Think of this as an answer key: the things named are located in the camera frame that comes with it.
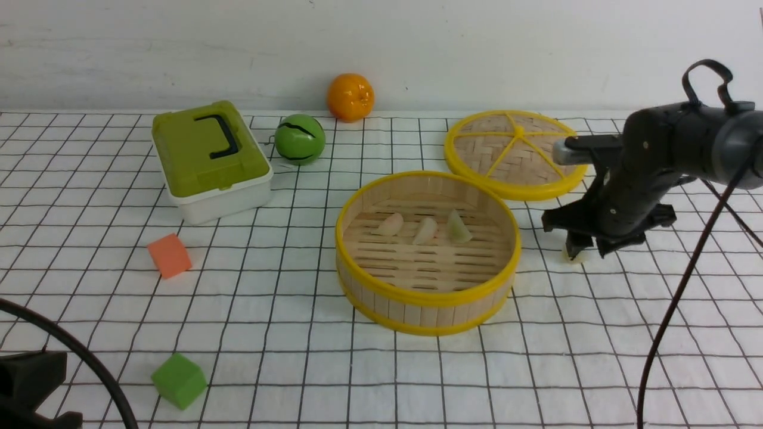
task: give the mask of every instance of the white wall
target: white wall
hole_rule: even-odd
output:
[[[763,102],[763,0],[0,0],[0,108],[635,108],[712,57]],[[717,80],[696,73],[700,94]]]

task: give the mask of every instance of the black grid line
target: black grid line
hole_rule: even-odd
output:
[[[336,119],[334,120],[333,131],[334,131],[334,136],[336,136]],[[329,170],[331,170],[331,164],[333,163],[333,148],[334,148],[333,144],[334,144],[334,141],[332,140],[332,142],[331,142],[331,154],[329,155]],[[326,191],[326,199],[325,199],[325,205],[326,206],[328,206],[328,201],[329,201],[329,193],[328,193],[328,191]],[[327,210],[324,210],[323,225],[326,224],[326,215],[327,215]],[[321,243],[323,243],[324,238],[325,238],[325,235],[323,234],[323,231],[321,231],[321,235],[320,235]],[[318,250],[318,264],[319,265],[320,265],[320,255],[322,254],[322,250],[323,250],[323,247],[319,248],[319,250]],[[312,305],[312,309],[311,309],[311,312],[310,312],[310,327],[307,329],[307,346],[306,346],[307,353],[305,354],[304,371],[302,373],[302,388],[301,388],[301,391],[300,391],[299,410],[297,412],[297,417],[298,417],[297,429],[299,429],[300,424],[301,424],[301,420],[302,420],[302,405],[304,404],[304,388],[307,386],[307,367],[310,365],[310,353],[309,353],[310,352],[310,340],[311,340],[311,335],[313,333],[313,324],[315,323],[315,302],[316,302],[316,300],[318,298],[318,275],[319,275],[318,266],[316,266],[315,267],[315,283],[313,284],[313,293],[310,294],[310,296],[313,297],[313,305]],[[349,391],[349,389],[347,389],[347,409],[348,410],[349,410],[349,396],[350,396],[350,391]]]
[[[579,134],[617,132],[621,122],[606,117],[591,119],[566,116],[562,121]],[[263,149],[273,162],[273,184],[278,184],[274,186],[274,198],[263,208],[247,214],[192,227],[172,214],[175,209],[163,198],[166,187],[161,180],[158,159],[149,150],[150,115],[124,115],[116,112],[75,117],[37,116],[28,112],[12,118],[16,121],[6,121],[3,124],[0,113],[0,126],[4,127],[0,129],[0,135],[8,135],[7,139],[0,139],[0,193],[8,196],[7,199],[0,198],[4,200],[0,201],[0,217],[5,219],[0,228],[0,268],[3,268],[0,296],[32,305],[43,314],[50,313],[54,320],[70,327],[73,332],[79,332],[81,339],[94,346],[99,356],[118,355],[113,356],[114,374],[127,390],[130,400],[136,402],[134,407],[139,411],[137,417],[142,426],[158,429],[159,426],[188,424],[199,428],[219,424],[245,424],[247,427],[257,424],[283,424],[288,427],[334,424],[347,428],[359,425],[371,427],[376,424],[395,427],[423,424],[439,427],[633,425],[633,399],[638,383],[634,377],[636,373],[640,376],[640,367],[635,366],[643,359],[648,347],[643,347],[643,350],[636,347],[623,348],[622,333],[646,329],[644,337],[652,338],[658,323],[652,310],[667,305],[671,287],[683,270],[683,266],[672,262],[687,258],[691,241],[704,226],[710,213],[709,205],[714,204],[713,196],[706,189],[686,185],[671,190],[669,196],[671,202],[676,204],[679,217],[673,228],[648,233],[648,243],[645,246],[621,250],[608,260],[586,261],[578,268],[552,261],[551,258],[559,252],[561,244],[556,247],[555,239],[543,234],[537,227],[537,221],[543,209],[558,207],[562,201],[579,198],[586,189],[585,184],[569,195],[551,202],[507,202],[517,217],[523,235],[523,257],[517,270],[518,287],[513,288],[510,301],[501,312],[478,329],[449,338],[448,343],[445,339],[418,340],[394,332],[389,332],[388,337],[381,334],[384,331],[368,334],[373,322],[351,308],[335,284],[333,253],[336,247],[333,245],[332,233],[336,216],[359,186],[381,176],[379,173],[386,169],[399,173],[406,169],[444,168],[443,157],[440,155],[442,149],[437,147],[441,142],[435,139],[445,135],[453,119],[399,115],[370,117],[362,123],[340,125],[327,115],[316,118],[324,125],[327,137],[330,138],[327,141],[327,152],[316,163],[288,168],[279,165],[278,154],[271,144],[272,130],[282,116],[245,116],[256,136],[267,140],[262,142]],[[345,180],[355,180],[356,176],[359,177],[358,182],[348,183]],[[51,177],[60,177],[62,181],[52,183]],[[754,231],[763,233],[763,192],[756,189],[737,194],[740,195],[738,201],[732,202],[732,206],[739,203],[738,207],[735,206],[737,212],[750,223]],[[45,218],[53,207],[57,210],[55,213],[62,213],[62,217]],[[42,217],[40,221],[28,221],[18,215],[14,216],[16,211]],[[76,216],[72,217],[70,213],[76,213]],[[312,213],[319,218],[316,221],[308,219],[307,223],[302,224],[305,222],[304,213]],[[50,232],[52,236],[40,237],[43,231]],[[179,280],[175,285],[156,280],[156,270],[140,258],[140,248],[148,237],[162,231],[176,231],[184,242],[188,241],[186,247],[194,261],[200,261],[190,270],[185,280]],[[738,270],[740,260],[752,260],[754,256],[759,258],[760,253],[759,249],[751,249],[746,244],[752,243],[746,236],[731,235],[740,231],[733,219],[723,218],[719,221],[713,239],[708,243],[710,248],[705,252],[709,260],[717,261],[719,265],[714,268],[699,267],[696,277],[702,286],[687,291],[687,297],[682,300],[685,305],[707,308],[718,315],[710,317],[709,314],[706,318],[698,318],[693,314],[693,318],[687,318],[689,314],[679,308],[680,317],[676,317],[675,323],[671,324],[671,329],[686,333],[687,340],[681,343],[685,343],[683,348],[664,347],[665,352],[658,356],[660,366],[655,366],[655,370],[661,370],[665,376],[660,375],[663,381],[648,389],[647,398],[649,400],[650,395],[672,397],[675,405],[670,405],[674,412],[672,411],[673,415],[666,414],[663,417],[667,419],[665,421],[659,417],[662,414],[653,413],[648,407],[647,414],[652,416],[649,423],[654,427],[727,427],[731,422],[736,422],[739,426],[763,427],[763,418],[758,419],[751,411],[739,408],[739,398],[757,398],[760,394],[759,370],[763,366],[763,347],[755,342],[755,335],[763,329],[763,294],[756,288],[758,284],[763,285],[763,273],[757,274],[755,269],[746,269],[744,273]],[[87,237],[86,234],[90,233],[94,235]],[[45,260],[41,266],[20,269],[14,263],[26,249],[35,254],[54,256],[49,262]],[[79,258],[76,265],[67,266],[60,261],[56,262],[57,255],[63,252],[81,252],[85,256]],[[130,255],[127,256],[124,267],[115,266],[114,262],[105,263],[104,256],[124,257],[128,253]],[[305,269],[304,264],[285,260],[287,253],[309,255],[306,257],[310,263],[314,261],[316,268]],[[221,263],[213,254],[241,257],[241,266]],[[271,260],[276,254],[278,259]],[[250,265],[248,261],[252,255],[261,260]],[[642,263],[645,260],[649,260],[649,263]],[[56,276],[60,276],[64,282],[70,282],[73,288],[68,285],[48,287],[53,284],[51,279]],[[94,279],[102,279],[104,284],[93,286]],[[651,288],[645,285],[650,279],[655,281]],[[664,285],[657,284],[658,279]],[[136,282],[139,281],[156,282],[138,285]],[[167,321],[147,317],[153,303],[159,302],[160,296],[162,302],[179,300],[172,306],[173,316]],[[276,302],[280,298],[287,299],[283,302],[304,303],[304,307],[293,308],[287,313],[283,313],[281,308],[278,314],[274,314]],[[81,305],[78,305],[81,302],[97,304],[90,311],[82,311]],[[124,317],[112,314],[109,309],[117,302],[141,304],[135,308],[134,316]],[[264,308],[258,307],[256,312],[264,311],[252,316],[252,320],[247,318],[244,321],[237,317],[240,308],[236,308],[241,302],[268,304]],[[550,307],[543,307],[546,304],[550,304]],[[572,308],[572,311],[578,313],[568,318],[567,311],[571,310],[571,305],[579,307]],[[580,316],[582,308],[589,308],[591,313],[585,317]],[[628,318],[615,317],[613,311],[618,308],[632,308],[633,314]],[[732,314],[730,308],[744,308],[745,314],[743,317]],[[201,310],[219,311],[219,314],[201,314]],[[303,315],[295,317],[296,311],[301,311]],[[100,347],[101,344],[97,344],[100,337],[94,336],[102,324],[118,331],[136,330],[125,335],[123,347],[114,344],[113,340],[109,347]],[[20,325],[22,323],[15,320],[0,318],[0,355],[30,351],[30,347],[38,347],[30,346],[37,344],[34,338],[22,337],[26,331],[19,330]],[[202,344],[186,345],[186,341],[182,340],[185,338],[182,337],[184,332],[192,332],[189,329],[215,330],[218,326],[222,331],[219,342],[214,344],[209,344],[203,338],[199,339]],[[168,340],[166,347],[160,347],[156,342],[138,344],[137,335],[154,327],[171,327],[176,330],[171,333],[172,340]],[[225,333],[243,332],[247,328],[262,337],[258,348],[230,348]],[[539,338],[533,332],[550,332],[544,330],[551,328],[564,330],[558,341],[561,341],[560,345],[565,344],[564,347],[570,352],[563,356],[571,359],[572,366],[569,370],[565,369],[564,373],[559,373],[561,379],[549,381],[548,374],[539,373],[536,362],[553,362],[555,354],[545,348],[533,349],[530,346],[543,344],[539,343]],[[600,335],[600,344],[592,348],[571,344],[573,340],[580,340],[580,337],[578,335],[573,338],[570,334],[573,331],[568,329],[596,333]],[[300,332],[299,335],[307,332],[307,346],[288,346],[287,338],[281,332]],[[728,338],[728,349],[721,348],[725,338]],[[47,344],[48,341],[49,337],[45,336],[39,344]],[[557,340],[548,338],[544,341]],[[149,380],[151,368],[143,368],[145,373],[135,373],[136,367],[131,360],[146,359],[155,353],[169,355],[174,351],[196,356],[205,365],[212,365],[208,374],[210,388],[203,395],[204,399],[199,398],[192,406],[193,409],[185,413],[165,409],[158,395],[144,395],[144,392],[151,392],[153,388]],[[341,362],[348,360],[355,363],[355,368],[343,366],[344,374],[340,379],[313,379],[308,373],[312,369],[308,367],[311,359],[317,359],[321,353],[341,356]],[[373,356],[384,355],[385,365],[389,365],[389,369],[384,369],[390,371],[388,376],[376,377],[372,381],[364,379],[367,376],[364,373],[367,371],[363,367],[364,364],[367,365],[364,359],[370,353],[377,353]],[[277,377],[268,374],[265,377],[262,371],[268,369],[263,369],[266,354],[271,360],[284,361],[293,360],[295,354],[301,354],[305,356],[304,367],[296,369],[296,376]],[[476,362],[470,360],[479,354],[482,355],[481,359]],[[231,362],[239,364],[230,359],[224,360],[224,356],[233,355],[240,355],[247,362],[254,361],[259,356],[259,366],[250,368],[251,378],[247,376],[246,379],[236,381],[228,376],[224,379],[218,371],[224,369],[219,366],[230,365]],[[437,356],[437,364],[432,360],[436,378],[428,379],[419,375],[411,378],[407,375],[411,370],[421,373],[427,370],[424,366],[411,363],[412,356]],[[488,365],[490,356],[491,359],[522,362],[522,367],[496,369],[494,365]],[[452,362],[454,358],[479,362],[479,368],[462,368],[463,371],[477,371],[475,377],[478,379],[461,378],[462,382],[453,382],[452,374],[447,372],[444,363]],[[583,366],[578,366],[578,359],[588,359],[586,362],[605,359],[611,362],[613,372],[609,378],[602,379],[596,385],[588,385],[581,379]],[[701,363],[703,373],[707,371],[710,374],[705,376],[705,381],[698,379],[693,382],[687,382],[684,376],[682,383],[677,385],[674,381],[681,375],[671,376],[663,359],[670,359],[673,365]],[[321,365],[326,365],[325,361],[321,360]],[[69,408],[69,399],[73,398],[75,390],[79,398],[73,399],[76,404],[84,399],[83,392],[102,390],[92,377],[83,378],[79,375],[82,372],[81,363],[75,361],[72,364],[73,374],[56,391],[55,398],[51,398],[51,404],[47,406],[47,409],[53,409],[51,414]],[[331,365],[319,369],[336,371]],[[526,373],[526,376],[522,376],[526,378],[508,376],[518,371]],[[741,380],[740,377],[743,376],[748,379]],[[296,392],[296,396],[283,398],[285,408],[279,411],[281,414],[258,413],[258,396],[262,399],[263,395],[270,392],[288,389]],[[369,419],[370,414],[356,414],[360,402],[352,405],[351,411],[353,389],[356,392],[373,389],[373,392],[388,392],[394,396],[383,398],[383,402],[378,405],[390,407],[385,411],[385,417],[379,415],[379,420],[374,421]],[[400,389],[407,389],[408,392],[414,392],[411,389],[429,389],[439,393],[418,412],[411,411],[409,404],[403,402],[404,396]],[[468,403],[471,391],[464,389],[479,392],[481,398],[487,398],[489,404],[482,405],[480,409],[484,412],[481,415],[450,408],[454,394],[464,395],[464,403]],[[226,392],[225,395],[245,392],[246,397],[239,398],[242,401],[236,400],[221,396],[222,391]],[[317,392],[343,392],[346,404],[343,400],[334,401],[329,404],[333,407],[330,413],[318,411],[315,406]],[[587,408],[585,418],[582,410],[565,417],[564,406],[560,411],[547,405],[550,398],[566,398],[577,394],[581,395],[583,401],[581,407]],[[588,401],[589,396],[597,399]],[[613,398],[611,404],[600,400],[610,396]],[[522,398],[523,401],[532,398],[524,404],[531,408],[531,411],[524,414],[527,417],[522,418],[522,413],[517,414],[519,410],[512,413],[517,416],[507,417],[507,412],[499,410],[499,407],[506,405],[497,401],[509,397]],[[615,397],[622,398],[617,402],[614,401]],[[364,395],[356,395],[358,401],[363,398]],[[115,414],[111,401],[104,399],[101,404],[98,398],[92,399],[91,402],[100,405],[77,405],[86,408],[79,410],[86,411],[86,424],[93,427],[118,427],[120,422],[113,420]],[[219,405],[221,401],[246,409],[234,407],[230,416],[222,415]],[[437,408],[430,415],[436,414],[439,417],[416,417],[432,411],[428,410],[430,407]],[[604,407],[615,407],[618,412],[606,414],[610,416],[606,417],[602,414]],[[320,412],[320,415],[315,415],[314,412]],[[726,414],[730,414],[731,418],[724,417]]]

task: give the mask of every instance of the orange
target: orange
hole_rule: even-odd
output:
[[[374,101],[374,89],[369,81],[355,73],[337,76],[326,97],[331,114],[343,122],[355,122],[368,116]]]

